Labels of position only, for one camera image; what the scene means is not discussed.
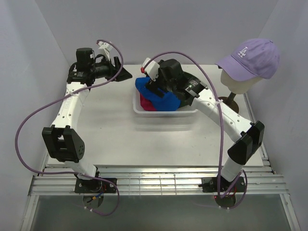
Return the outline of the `blue baseball cap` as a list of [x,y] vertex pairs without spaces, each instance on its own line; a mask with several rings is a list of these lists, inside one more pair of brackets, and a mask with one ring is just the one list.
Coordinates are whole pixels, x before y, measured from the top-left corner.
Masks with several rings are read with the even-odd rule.
[[179,108],[180,100],[172,93],[168,92],[163,98],[156,96],[146,89],[145,84],[150,80],[149,77],[138,77],[135,80],[135,87],[144,98],[150,100],[156,111],[176,111]]

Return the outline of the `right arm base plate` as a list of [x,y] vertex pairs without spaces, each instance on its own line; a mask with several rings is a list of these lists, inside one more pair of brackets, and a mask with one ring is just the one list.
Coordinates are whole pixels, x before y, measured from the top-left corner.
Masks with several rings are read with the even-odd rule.
[[[206,193],[216,193],[217,192],[217,177],[203,177],[201,178],[201,183],[198,185],[202,188],[202,192]],[[239,177],[237,182],[234,184],[231,192],[244,192],[245,190],[245,181],[243,177]],[[226,190],[231,186],[231,182],[228,182],[224,179],[220,180],[220,192],[225,193]]]

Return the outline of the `purple baseball cap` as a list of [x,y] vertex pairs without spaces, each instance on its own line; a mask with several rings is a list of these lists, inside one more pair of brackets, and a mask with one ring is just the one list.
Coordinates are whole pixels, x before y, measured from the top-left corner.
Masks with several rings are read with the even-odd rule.
[[241,43],[215,64],[239,82],[255,77],[272,78],[280,62],[280,51],[269,39],[253,38]]

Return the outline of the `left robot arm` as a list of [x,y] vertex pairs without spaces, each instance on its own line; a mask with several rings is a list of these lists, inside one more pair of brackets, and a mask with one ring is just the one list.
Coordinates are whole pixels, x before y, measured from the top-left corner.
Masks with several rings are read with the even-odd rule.
[[111,46],[106,43],[99,46],[98,55],[91,48],[77,49],[77,61],[68,71],[66,99],[51,126],[42,131],[50,157],[71,167],[81,186],[91,192],[99,191],[103,183],[98,178],[97,167],[85,159],[85,143],[77,133],[82,106],[96,79],[104,77],[120,82],[132,78],[132,74],[121,67],[117,56],[110,60],[110,51]]

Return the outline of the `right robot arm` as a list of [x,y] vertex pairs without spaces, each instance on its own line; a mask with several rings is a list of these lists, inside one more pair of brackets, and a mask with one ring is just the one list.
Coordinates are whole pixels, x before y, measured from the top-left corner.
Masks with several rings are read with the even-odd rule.
[[228,159],[220,168],[217,184],[223,191],[235,185],[243,166],[258,150],[263,142],[265,126],[262,122],[252,122],[229,108],[224,102],[217,101],[214,92],[202,80],[183,71],[175,59],[152,61],[146,58],[141,71],[150,78],[146,88],[158,97],[172,92],[220,126],[222,135],[227,134],[234,142],[228,150]]

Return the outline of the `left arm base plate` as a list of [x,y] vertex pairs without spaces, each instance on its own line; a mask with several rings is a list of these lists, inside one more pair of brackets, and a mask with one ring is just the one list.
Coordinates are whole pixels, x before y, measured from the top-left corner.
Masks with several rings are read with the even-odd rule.
[[114,185],[117,185],[117,178],[105,178],[106,181],[100,180],[82,180],[77,179],[75,184],[75,193],[116,193]]

